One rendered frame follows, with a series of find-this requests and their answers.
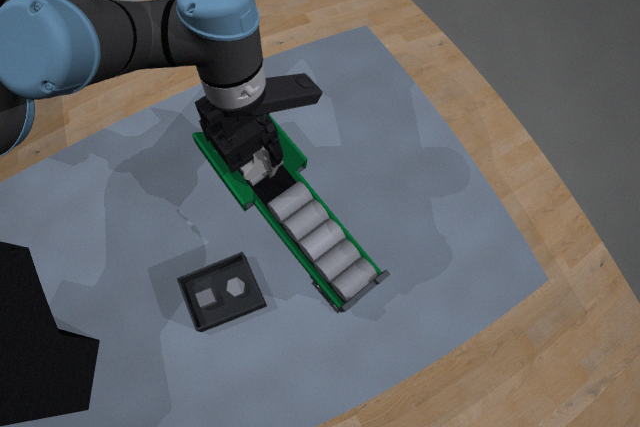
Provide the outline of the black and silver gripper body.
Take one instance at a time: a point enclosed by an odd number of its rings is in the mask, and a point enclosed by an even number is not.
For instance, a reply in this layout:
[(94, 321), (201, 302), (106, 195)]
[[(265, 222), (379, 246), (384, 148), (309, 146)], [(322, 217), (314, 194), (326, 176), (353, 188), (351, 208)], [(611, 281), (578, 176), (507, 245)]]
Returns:
[[(195, 102), (206, 140), (211, 142), (231, 173), (254, 159), (253, 154), (270, 142), (268, 134), (273, 132), (278, 137), (275, 123), (269, 113), (258, 116), (251, 114), (262, 104), (265, 95), (264, 88), (254, 102), (236, 109), (214, 106), (206, 95)], [(232, 118), (231, 116), (241, 117)], [(205, 123), (204, 120), (207, 122)]]

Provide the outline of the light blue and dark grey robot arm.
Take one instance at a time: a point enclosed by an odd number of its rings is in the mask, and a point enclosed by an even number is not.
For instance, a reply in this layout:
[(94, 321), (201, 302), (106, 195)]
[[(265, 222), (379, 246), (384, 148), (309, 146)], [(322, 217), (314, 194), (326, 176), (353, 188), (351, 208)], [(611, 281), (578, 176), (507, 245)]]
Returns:
[(0, 0), (0, 156), (28, 136), (34, 100), (141, 69), (196, 66), (223, 109), (265, 88), (253, 116), (316, 104), (305, 73), (265, 79), (259, 23), (255, 0)]

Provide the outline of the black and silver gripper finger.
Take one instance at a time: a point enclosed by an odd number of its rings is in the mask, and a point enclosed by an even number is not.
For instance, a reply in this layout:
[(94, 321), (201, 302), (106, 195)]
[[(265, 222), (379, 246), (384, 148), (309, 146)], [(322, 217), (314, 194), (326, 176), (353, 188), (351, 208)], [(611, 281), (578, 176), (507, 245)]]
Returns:
[(243, 175), (245, 180), (251, 180), (265, 172), (271, 178), (282, 162), (283, 151), (279, 138), (274, 133), (268, 134), (268, 136), (270, 142), (253, 154), (252, 164)]

